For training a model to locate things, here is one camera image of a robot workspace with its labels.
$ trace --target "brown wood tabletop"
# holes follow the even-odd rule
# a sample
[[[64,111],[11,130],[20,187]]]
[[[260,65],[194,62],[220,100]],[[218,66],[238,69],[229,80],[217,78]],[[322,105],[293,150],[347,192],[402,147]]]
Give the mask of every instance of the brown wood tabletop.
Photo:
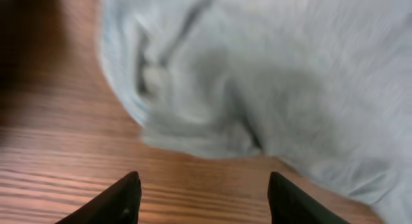
[[[142,180],[141,224],[270,223],[272,171],[350,223],[380,223],[275,158],[204,160],[144,145],[96,60],[98,0],[20,3],[24,51],[0,74],[0,223],[55,223],[130,171]]]

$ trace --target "cloth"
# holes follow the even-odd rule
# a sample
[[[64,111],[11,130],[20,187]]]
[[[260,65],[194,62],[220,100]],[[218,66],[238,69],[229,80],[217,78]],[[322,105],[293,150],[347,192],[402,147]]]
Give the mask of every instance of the cloth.
[[[144,141],[277,156],[412,223],[412,0],[103,0],[100,59]]]

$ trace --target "dark object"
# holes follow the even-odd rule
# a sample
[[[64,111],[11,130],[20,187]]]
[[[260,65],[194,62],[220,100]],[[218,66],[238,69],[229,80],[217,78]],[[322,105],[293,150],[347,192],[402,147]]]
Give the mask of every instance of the dark object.
[[[137,224],[142,188],[131,172],[57,224]]]
[[[271,173],[268,199],[272,224],[348,224],[279,173]]]
[[[142,188],[131,172],[57,224],[137,224]],[[272,224],[348,224],[279,173],[270,175]]]

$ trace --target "wooden surface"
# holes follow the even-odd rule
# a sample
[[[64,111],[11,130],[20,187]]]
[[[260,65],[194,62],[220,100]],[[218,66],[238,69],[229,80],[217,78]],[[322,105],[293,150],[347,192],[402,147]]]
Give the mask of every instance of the wooden surface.
[[[24,1],[20,67],[1,74],[0,223],[55,223],[129,171],[143,183],[141,224],[270,223],[271,171],[351,223],[379,223],[275,158],[202,160],[142,144],[95,58],[97,1]]]

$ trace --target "gray cloth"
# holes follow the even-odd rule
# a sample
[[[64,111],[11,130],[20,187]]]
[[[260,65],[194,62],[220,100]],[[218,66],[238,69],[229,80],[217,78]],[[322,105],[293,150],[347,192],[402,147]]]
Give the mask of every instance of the gray cloth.
[[[103,0],[100,59],[146,143],[278,156],[412,223],[412,0]]]

